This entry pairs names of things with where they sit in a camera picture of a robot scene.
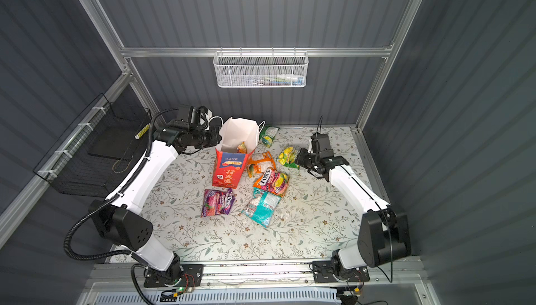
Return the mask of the green yellow Fox's candy bag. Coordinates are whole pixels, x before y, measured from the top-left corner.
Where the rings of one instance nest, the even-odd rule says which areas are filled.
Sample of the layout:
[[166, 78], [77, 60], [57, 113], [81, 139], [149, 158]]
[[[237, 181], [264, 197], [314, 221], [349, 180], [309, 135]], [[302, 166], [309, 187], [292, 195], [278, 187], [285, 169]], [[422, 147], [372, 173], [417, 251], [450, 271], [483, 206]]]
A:
[[278, 156], [278, 162], [286, 168], [299, 169], [300, 166], [296, 163], [299, 150], [295, 147], [287, 147]]

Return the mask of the pink yellow Fox's candy bag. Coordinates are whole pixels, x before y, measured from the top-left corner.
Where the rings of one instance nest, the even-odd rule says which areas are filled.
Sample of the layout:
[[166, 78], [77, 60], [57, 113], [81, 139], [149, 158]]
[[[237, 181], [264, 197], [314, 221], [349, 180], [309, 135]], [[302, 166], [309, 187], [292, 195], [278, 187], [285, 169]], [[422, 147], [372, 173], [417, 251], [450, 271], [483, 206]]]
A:
[[276, 168], [269, 167], [262, 176], [254, 182], [253, 187], [279, 197], [284, 197], [289, 180], [290, 177], [284, 172], [279, 172]]

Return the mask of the red and white paper bag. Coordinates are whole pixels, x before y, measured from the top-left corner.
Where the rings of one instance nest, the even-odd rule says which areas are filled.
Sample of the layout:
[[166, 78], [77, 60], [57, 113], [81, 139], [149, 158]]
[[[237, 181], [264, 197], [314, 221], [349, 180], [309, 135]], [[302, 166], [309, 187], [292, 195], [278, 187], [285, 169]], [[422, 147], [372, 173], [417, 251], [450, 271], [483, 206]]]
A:
[[[221, 141], [215, 147], [216, 161], [212, 185], [236, 189], [245, 171], [249, 158], [253, 155], [259, 139], [261, 125], [255, 120], [230, 118], [223, 123], [219, 132]], [[248, 153], [237, 153], [237, 146], [245, 142]]]

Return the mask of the orange Fox's candy bag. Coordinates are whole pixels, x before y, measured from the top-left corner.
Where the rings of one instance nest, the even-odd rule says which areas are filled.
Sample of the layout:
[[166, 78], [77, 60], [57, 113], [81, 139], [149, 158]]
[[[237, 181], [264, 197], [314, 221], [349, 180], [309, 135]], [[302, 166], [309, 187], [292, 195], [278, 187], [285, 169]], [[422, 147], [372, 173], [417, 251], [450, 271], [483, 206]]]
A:
[[248, 149], [247, 149], [247, 146], [246, 146], [245, 142], [241, 142], [237, 146], [237, 153], [239, 153], [239, 154], [247, 154], [248, 153]]

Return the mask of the purple Fox's candy bag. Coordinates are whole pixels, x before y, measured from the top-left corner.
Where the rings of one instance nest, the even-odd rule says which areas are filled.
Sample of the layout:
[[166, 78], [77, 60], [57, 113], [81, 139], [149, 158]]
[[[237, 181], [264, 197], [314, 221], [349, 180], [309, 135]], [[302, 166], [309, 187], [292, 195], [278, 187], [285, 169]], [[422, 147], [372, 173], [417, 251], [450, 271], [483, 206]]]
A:
[[205, 189], [201, 217], [215, 217], [229, 215], [235, 202], [232, 189], [226, 191]]

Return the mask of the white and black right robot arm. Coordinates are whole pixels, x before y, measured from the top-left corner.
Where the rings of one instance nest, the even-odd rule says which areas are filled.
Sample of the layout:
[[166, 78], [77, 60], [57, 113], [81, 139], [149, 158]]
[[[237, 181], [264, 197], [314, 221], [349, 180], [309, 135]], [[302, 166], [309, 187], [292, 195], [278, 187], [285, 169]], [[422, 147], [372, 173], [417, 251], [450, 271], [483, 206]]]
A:
[[335, 187], [360, 215], [357, 242], [332, 254], [334, 278], [345, 281], [359, 268], [380, 267], [412, 255], [406, 213], [368, 188], [345, 158], [332, 155], [322, 158], [301, 148], [296, 163]]

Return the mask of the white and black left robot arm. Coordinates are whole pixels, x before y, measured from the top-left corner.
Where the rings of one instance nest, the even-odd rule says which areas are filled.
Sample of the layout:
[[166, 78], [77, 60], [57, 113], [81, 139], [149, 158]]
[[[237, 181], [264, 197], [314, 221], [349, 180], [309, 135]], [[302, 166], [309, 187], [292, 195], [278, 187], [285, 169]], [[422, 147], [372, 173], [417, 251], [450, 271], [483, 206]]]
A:
[[118, 196], [110, 206], [92, 216], [99, 235], [125, 249], [140, 263], [165, 272], [175, 264], [176, 255], [153, 234], [152, 222], [141, 211], [152, 189], [168, 166], [188, 147], [199, 151], [221, 141], [218, 126], [168, 125], [151, 136], [151, 151], [144, 154], [123, 182], [108, 195]]

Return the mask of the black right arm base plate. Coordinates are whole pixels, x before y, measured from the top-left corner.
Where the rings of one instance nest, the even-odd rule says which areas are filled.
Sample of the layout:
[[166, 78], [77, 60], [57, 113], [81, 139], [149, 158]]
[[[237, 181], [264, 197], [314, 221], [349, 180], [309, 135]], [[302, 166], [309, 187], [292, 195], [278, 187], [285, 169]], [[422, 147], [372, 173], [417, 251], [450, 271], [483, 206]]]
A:
[[363, 284], [370, 281], [367, 267], [345, 270], [330, 260], [317, 260], [308, 265], [316, 284], [354, 283]]

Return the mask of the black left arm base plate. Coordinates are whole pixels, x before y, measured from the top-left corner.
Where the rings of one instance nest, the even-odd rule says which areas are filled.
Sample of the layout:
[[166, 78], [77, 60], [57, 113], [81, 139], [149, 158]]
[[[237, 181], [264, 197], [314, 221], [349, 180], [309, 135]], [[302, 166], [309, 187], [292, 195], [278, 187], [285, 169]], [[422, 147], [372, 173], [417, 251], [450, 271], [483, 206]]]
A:
[[160, 272], [149, 268], [145, 272], [145, 288], [195, 288], [200, 286], [205, 266], [201, 264], [172, 264]]

